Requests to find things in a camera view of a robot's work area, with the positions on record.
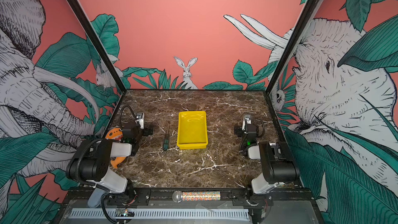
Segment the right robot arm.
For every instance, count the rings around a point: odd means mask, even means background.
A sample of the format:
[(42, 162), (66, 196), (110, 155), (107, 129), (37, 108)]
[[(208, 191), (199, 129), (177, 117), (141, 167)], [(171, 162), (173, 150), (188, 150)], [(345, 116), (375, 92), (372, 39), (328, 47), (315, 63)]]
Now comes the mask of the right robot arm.
[(241, 138), (239, 153), (251, 160), (259, 160), (261, 173), (251, 181), (256, 195), (266, 195), (274, 189), (293, 183), (300, 177), (294, 158), (287, 143), (260, 142), (265, 135), (264, 121), (255, 125), (244, 119), (241, 125), (234, 126), (234, 134)]

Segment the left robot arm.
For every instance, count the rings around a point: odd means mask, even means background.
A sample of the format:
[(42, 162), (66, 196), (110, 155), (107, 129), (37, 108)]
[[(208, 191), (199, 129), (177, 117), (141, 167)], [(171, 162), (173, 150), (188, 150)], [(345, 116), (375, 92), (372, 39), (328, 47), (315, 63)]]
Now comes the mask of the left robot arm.
[(138, 193), (132, 182), (117, 174), (117, 168), (125, 158), (135, 156), (143, 137), (153, 135), (153, 124), (144, 126), (142, 121), (127, 124), (123, 129), (109, 130), (104, 139), (85, 140), (78, 147), (66, 169), (66, 177), (82, 185), (92, 186), (94, 192), (88, 207), (101, 205), (102, 196), (114, 194), (117, 205), (129, 206), (137, 202)]

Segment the green handled screwdriver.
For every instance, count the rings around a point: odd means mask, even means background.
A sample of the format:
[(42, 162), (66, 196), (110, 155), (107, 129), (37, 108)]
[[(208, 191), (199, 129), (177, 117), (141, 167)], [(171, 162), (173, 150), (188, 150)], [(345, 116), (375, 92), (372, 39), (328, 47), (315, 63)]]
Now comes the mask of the green handled screwdriver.
[(169, 140), (170, 140), (170, 134), (169, 134), (169, 127), (170, 123), (167, 123), (167, 130), (163, 139), (163, 151), (167, 151), (169, 148)]

